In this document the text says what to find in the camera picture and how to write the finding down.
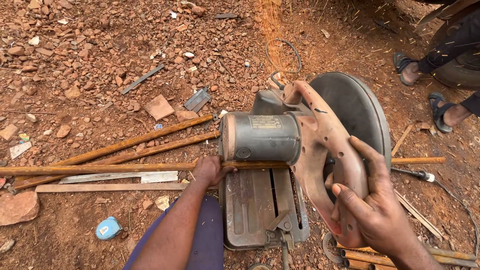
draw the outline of black sandal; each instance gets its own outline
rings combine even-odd
[[[405,69],[408,64],[418,62],[417,60],[413,60],[408,57],[406,54],[398,51],[393,55],[393,64],[395,65],[395,69],[397,74],[400,74],[400,81],[405,84],[406,86],[412,86],[413,83],[407,83],[402,75],[402,70]]]
[[[428,101],[433,111],[433,122],[435,123],[435,126],[438,128],[438,130],[440,130],[443,133],[452,132],[453,128],[447,126],[444,122],[444,114],[449,108],[451,108],[452,106],[455,106],[456,104],[452,102],[448,102],[448,103],[445,103],[443,106],[438,107],[438,103],[440,101],[446,102],[443,95],[440,94],[439,92],[433,92],[429,94]]]

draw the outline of chop saw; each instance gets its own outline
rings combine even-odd
[[[350,135],[383,154],[390,167],[382,107],[364,83],[345,73],[279,86],[258,92],[250,112],[229,112],[222,118],[219,154],[226,160],[284,161],[290,166],[239,170],[222,181],[225,247],[281,246],[284,253],[306,241],[310,228],[304,195],[339,243],[363,246],[353,216],[335,203],[324,183],[332,175],[334,183],[348,186],[359,197],[368,195],[368,172],[348,143]]]

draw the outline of motor label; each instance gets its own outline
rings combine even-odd
[[[252,129],[283,129],[282,120],[276,115],[249,115]]]

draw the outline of dirt ground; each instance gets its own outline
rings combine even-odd
[[[155,122],[143,109],[160,94],[172,107],[181,110],[193,90],[208,86],[212,101],[199,111],[200,115],[221,110],[249,111],[255,93],[269,87],[266,80],[274,70],[264,52],[265,36],[270,31],[277,31],[280,38],[292,42],[302,58],[301,72],[288,74],[289,80],[311,80],[312,74],[342,71],[364,81],[384,109],[392,146],[409,124],[432,125],[426,99],[430,92],[441,91],[452,102],[460,102],[469,95],[431,77],[410,87],[398,80],[393,54],[401,50],[421,58],[428,41],[443,23],[435,20],[414,32],[413,24],[435,6],[409,0],[287,0],[280,8],[279,25],[265,23],[260,4],[246,0],[197,1],[195,4],[204,9],[202,16],[192,13],[180,2],[166,0],[44,0],[41,8],[32,10],[28,4],[29,1],[22,0],[0,3],[2,109],[56,114],[36,114],[37,122],[32,123],[24,113],[0,113],[1,129],[14,124],[19,128],[17,133],[28,134],[33,145],[11,160],[9,148],[17,145],[20,138],[17,135],[10,141],[2,138],[0,156],[8,161],[7,166],[49,165],[145,134],[155,123],[164,127],[177,123],[175,114]],[[172,19],[169,11],[177,12],[178,18]],[[216,14],[227,12],[238,17],[214,19]],[[62,18],[68,23],[59,23]],[[374,19],[389,22],[394,31],[379,26]],[[177,30],[182,24],[187,29]],[[322,29],[329,33],[329,38]],[[28,48],[32,46],[28,41],[36,36],[39,44]],[[25,47],[24,53],[8,53],[13,41],[13,47]],[[176,57],[185,52],[193,53],[194,59],[184,57],[182,62],[175,62]],[[283,63],[287,63],[284,66],[297,68],[291,52],[282,57]],[[250,60],[250,68],[244,66],[245,60]],[[128,94],[120,94],[131,82],[161,63],[165,64],[163,70]],[[189,70],[193,66],[198,68],[194,72]],[[76,89],[79,96],[66,97],[65,91],[76,92]],[[139,110],[135,110],[136,104],[141,105]],[[57,138],[62,125],[70,126],[71,131],[66,137]],[[216,129],[218,126],[212,124],[208,131]],[[52,130],[52,134],[48,135],[47,130]],[[480,182],[475,175],[480,163],[475,137],[480,136],[479,131],[475,117],[446,135],[431,135],[428,130],[414,128],[395,156],[446,156],[445,164],[399,168],[434,173],[469,205],[476,222],[480,214],[477,204]],[[165,144],[205,132],[199,125],[191,132],[183,130],[146,144]],[[137,151],[146,144],[122,153]],[[199,143],[130,163],[192,162],[217,151],[217,142],[210,140],[208,145]],[[188,178],[186,172],[180,172],[179,178]],[[397,191],[445,235],[444,240],[436,239],[411,218],[419,238],[440,248],[474,252],[473,226],[459,203],[437,185],[396,173],[391,178]],[[13,178],[7,177],[7,182],[12,184]],[[109,181],[132,182],[139,180]],[[6,192],[3,188],[0,195]],[[160,195],[168,195],[172,202],[178,194],[173,191],[39,194],[37,218],[0,227],[0,244],[9,238],[16,241],[10,251],[0,254],[0,269],[121,269],[130,253],[127,243],[138,241],[161,213],[155,206],[144,210],[143,202],[154,201]],[[109,202],[94,204],[98,197],[108,198]],[[311,236],[290,253],[291,267],[338,270],[341,266],[330,262],[322,251],[321,240],[328,230],[311,205],[308,209]],[[112,215],[124,227],[128,226],[128,236],[99,241],[95,228]],[[281,269],[279,249],[270,249],[258,258],[255,254],[256,250],[225,251],[225,269],[246,270],[255,260]]]

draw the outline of fingernail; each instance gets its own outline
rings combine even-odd
[[[333,184],[333,186],[332,186],[332,192],[333,192],[333,194],[335,194],[335,196],[338,197],[338,195],[340,195],[340,192],[341,192],[341,191],[342,191],[342,189],[340,188],[339,185]]]

